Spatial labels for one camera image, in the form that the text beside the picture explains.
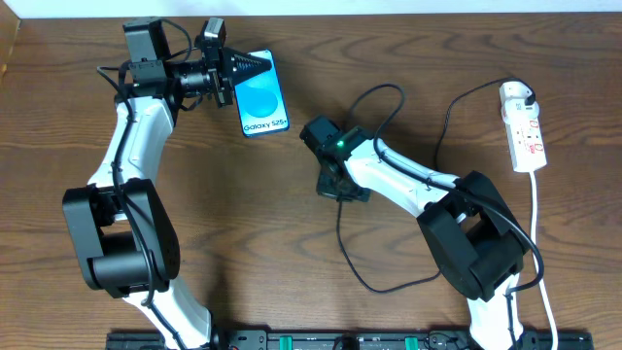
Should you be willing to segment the blue Galaxy smartphone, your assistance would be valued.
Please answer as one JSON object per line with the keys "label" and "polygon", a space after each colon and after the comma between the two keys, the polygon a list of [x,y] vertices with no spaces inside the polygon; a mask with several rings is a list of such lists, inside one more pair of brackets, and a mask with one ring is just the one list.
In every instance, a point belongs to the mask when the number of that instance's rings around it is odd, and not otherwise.
{"label": "blue Galaxy smartphone", "polygon": [[287,131],[290,119],[270,50],[251,52],[267,59],[272,67],[234,89],[242,134],[247,137]]}

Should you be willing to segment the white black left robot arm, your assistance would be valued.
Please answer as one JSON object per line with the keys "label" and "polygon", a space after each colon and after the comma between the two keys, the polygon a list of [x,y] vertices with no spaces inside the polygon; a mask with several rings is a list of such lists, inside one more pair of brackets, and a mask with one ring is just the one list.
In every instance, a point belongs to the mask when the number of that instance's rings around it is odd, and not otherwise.
{"label": "white black left robot arm", "polygon": [[[234,89],[271,69],[266,58],[225,45],[225,23],[206,20],[185,50],[172,53],[163,17],[123,24],[130,58],[97,67],[115,90],[117,124],[86,185],[69,189],[62,210],[86,284],[138,308],[168,349],[226,349],[225,332],[180,277],[178,236],[156,192],[164,145],[180,112],[205,98],[219,107]],[[193,105],[185,105],[190,98]]]}

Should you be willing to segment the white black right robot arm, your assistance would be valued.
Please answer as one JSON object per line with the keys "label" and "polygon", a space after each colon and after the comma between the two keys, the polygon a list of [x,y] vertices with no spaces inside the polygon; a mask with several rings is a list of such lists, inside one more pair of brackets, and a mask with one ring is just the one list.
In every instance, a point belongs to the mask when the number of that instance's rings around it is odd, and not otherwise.
{"label": "white black right robot arm", "polygon": [[325,116],[300,139],[321,165],[318,194],[366,202],[378,193],[412,215],[440,274],[464,296],[469,335],[483,349],[517,349],[523,327],[516,294],[524,257],[536,247],[492,181],[437,172],[386,145],[361,127],[341,129]]}

